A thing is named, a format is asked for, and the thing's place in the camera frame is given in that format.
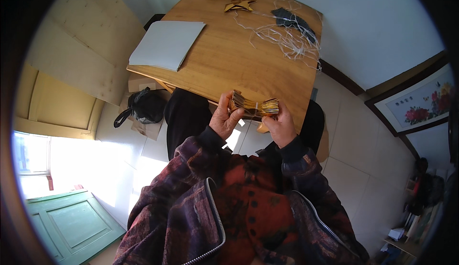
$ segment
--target sleeve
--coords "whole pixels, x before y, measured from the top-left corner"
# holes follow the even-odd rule
[[[282,174],[293,183],[293,188],[309,199],[320,219],[341,239],[345,240],[362,259],[368,259],[365,248],[355,239],[351,221],[341,201],[321,174],[320,166],[312,149],[303,145],[297,136],[286,147],[277,151],[282,156]]]
[[[174,158],[149,186],[143,187],[128,218],[128,232],[116,252],[114,265],[160,264],[169,210],[194,184],[213,176],[225,144],[210,127],[187,138]]]

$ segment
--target gray cloth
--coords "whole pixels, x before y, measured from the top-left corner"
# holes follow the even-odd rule
[[[279,9],[276,9],[276,10],[272,10],[271,13],[274,16],[276,16],[276,24],[278,26],[285,26],[285,27],[292,27],[293,26],[295,29],[297,29],[301,33],[305,34],[312,43],[315,43],[315,41],[316,41],[315,33],[311,29],[311,27],[309,27],[309,25],[306,23],[306,21],[304,21],[303,19],[301,19],[297,15],[287,11],[286,9],[284,9],[282,7],[279,8]]]

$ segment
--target cuff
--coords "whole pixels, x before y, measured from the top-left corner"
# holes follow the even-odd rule
[[[279,148],[276,146],[276,151],[280,153],[285,163],[295,162],[300,160],[305,154],[307,154],[307,147],[303,145],[299,136],[296,136],[285,147]]]
[[[211,153],[218,153],[226,144],[226,141],[224,141],[210,126],[206,126],[206,129],[196,137],[196,140],[202,147]]]

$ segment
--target flower painting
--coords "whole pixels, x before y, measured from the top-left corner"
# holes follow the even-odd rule
[[[404,96],[386,103],[402,128],[428,121],[449,112],[454,87],[448,71]]]

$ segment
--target zipper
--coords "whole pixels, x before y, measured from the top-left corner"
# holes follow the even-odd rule
[[[344,242],[338,237],[338,235],[336,235],[336,233],[333,232],[333,230],[330,229],[330,227],[328,227],[325,222],[323,222],[320,217],[318,216],[317,214],[317,210],[315,209],[314,205],[312,204],[312,202],[309,201],[309,199],[307,199],[304,195],[302,195],[299,191],[296,191],[296,190],[292,190],[293,192],[296,192],[298,193],[299,195],[301,195],[301,197],[303,197],[304,200],[307,201],[307,203],[309,203],[309,205],[311,206],[311,208],[313,209],[313,212],[314,212],[314,215],[317,219],[317,221],[319,222],[320,225],[322,225],[322,227],[324,227],[329,233],[330,235],[332,235],[332,237],[341,245],[344,246],[344,248],[346,248],[349,252],[351,252],[352,254],[354,254],[356,257],[360,258],[360,256],[358,254],[355,254],[346,244],[344,244]]]
[[[217,207],[215,206],[215,200],[213,199],[213,195],[212,195],[212,192],[210,191],[210,186],[209,186],[209,180],[211,180],[214,184],[215,182],[213,181],[212,178],[210,177],[207,177],[206,178],[206,184],[205,184],[205,187],[206,187],[206,190],[207,190],[207,193],[209,194],[209,197],[210,197],[210,205],[212,207],[212,210],[215,212],[215,216],[217,217],[217,223],[218,223],[218,226],[220,227],[220,230],[222,232],[222,242],[220,245],[216,246],[214,249],[211,249],[210,251],[207,251],[205,252],[203,255],[200,255],[186,263],[183,263],[183,265],[191,265],[191,264],[194,264],[196,262],[199,262],[201,260],[203,260],[204,258],[208,257],[209,255],[213,254],[215,251],[219,250],[221,248],[221,246],[223,246],[223,244],[225,244],[226,242],[226,233],[225,233],[225,229],[223,228],[223,223],[220,219],[220,215],[219,215],[219,212],[217,211]]]

